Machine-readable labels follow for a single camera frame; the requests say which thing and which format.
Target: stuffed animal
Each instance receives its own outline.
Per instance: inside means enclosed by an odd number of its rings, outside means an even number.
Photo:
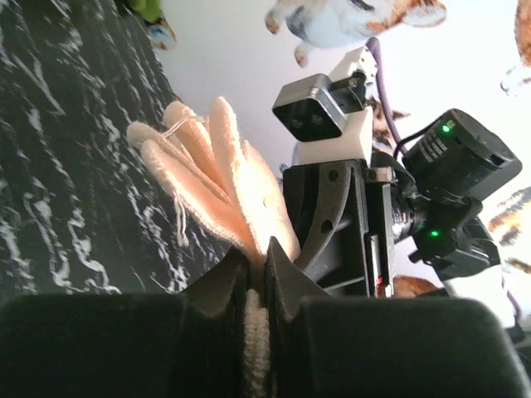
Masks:
[[[508,268],[529,275],[531,283],[531,251],[527,246],[531,227],[531,187],[514,192],[498,204],[498,214],[489,220],[489,232],[503,249]]]
[[[445,19],[446,7],[438,0],[276,0],[265,15],[265,26],[276,34],[285,21],[302,41],[295,59],[305,67],[315,47],[366,41],[400,23],[435,27]]]
[[[514,18],[514,38],[520,63],[509,69],[501,81],[507,95],[517,96],[526,89],[531,93],[531,0],[519,0]]]
[[[153,45],[160,50],[173,49],[177,37],[160,9],[159,0],[125,0],[127,6],[138,13],[148,28]]]
[[[188,214],[239,249],[259,273],[272,236],[295,260],[300,246],[280,187],[258,151],[240,140],[231,106],[223,98],[216,99],[202,123],[175,101],[163,120],[169,128],[166,133],[134,122],[127,136],[175,201],[179,243],[188,244]]]
[[[393,297],[398,299],[412,299],[419,294],[437,290],[437,287],[429,280],[406,275],[393,277],[392,286]]]

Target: plush toy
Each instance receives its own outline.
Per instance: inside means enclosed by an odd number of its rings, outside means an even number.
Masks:
[[[437,287],[429,280],[414,276],[397,275],[392,279],[393,297],[410,299],[419,294],[430,293]]]
[[[520,63],[509,69],[501,81],[507,95],[531,93],[531,0],[519,0],[514,17],[514,38]]]
[[[438,0],[276,0],[265,15],[265,25],[276,34],[285,21],[302,40],[295,48],[295,59],[305,67],[315,47],[366,41],[400,23],[435,27],[445,19],[446,7]]]
[[[140,149],[151,173],[173,197],[178,240],[186,245],[186,216],[239,249],[261,271],[275,236],[293,261],[300,252],[284,198],[266,161],[240,140],[236,116],[223,99],[204,123],[175,101],[165,112],[166,133],[134,122],[128,140]]]
[[[173,49],[177,37],[160,9],[159,0],[126,0],[128,7],[138,13],[148,28],[153,45],[160,50]]]

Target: white vein pattern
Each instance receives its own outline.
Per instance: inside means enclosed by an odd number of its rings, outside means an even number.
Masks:
[[[173,100],[143,25],[79,4],[0,0],[2,299],[178,293],[227,247],[194,224],[178,247],[173,204],[127,143]]]

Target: peach fabric glove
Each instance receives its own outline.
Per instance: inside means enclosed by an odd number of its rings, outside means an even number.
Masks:
[[[275,175],[263,157],[238,132],[236,115],[223,99],[214,101],[207,121],[179,102],[164,114],[169,127],[160,133],[132,123],[129,143],[164,191],[173,197],[178,214],[178,241],[187,245],[186,214],[239,249],[261,269],[270,238],[275,236],[290,260],[299,242]]]

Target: purple cable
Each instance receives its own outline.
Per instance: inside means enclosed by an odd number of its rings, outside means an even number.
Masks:
[[[383,71],[382,71],[382,53],[380,51],[380,41],[376,37],[371,37],[368,39],[365,46],[373,54],[374,60],[376,61],[376,66],[378,71],[376,72],[376,86],[378,89],[378,96],[380,97],[380,102],[382,103],[383,115],[387,121],[387,126],[389,126],[389,131],[391,132],[392,138],[395,140],[395,143],[399,143],[401,138],[398,133],[397,126],[395,121],[392,119],[392,111],[389,106],[389,101],[387,100],[387,93],[385,91],[385,85],[383,84]],[[400,148],[402,155],[407,153],[406,147],[402,146]]]
[[[501,287],[502,289],[505,288],[505,278],[503,274],[501,277]],[[516,313],[514,316],[516,317],[517,320],[520,320],[522,318],[522,308],[520,307],[520,304],[518,300],[515,298],[515,296],[509,291],[509,288],[507,288],[507,299],[509,299],[511,304],[513,304],[514,312]]]

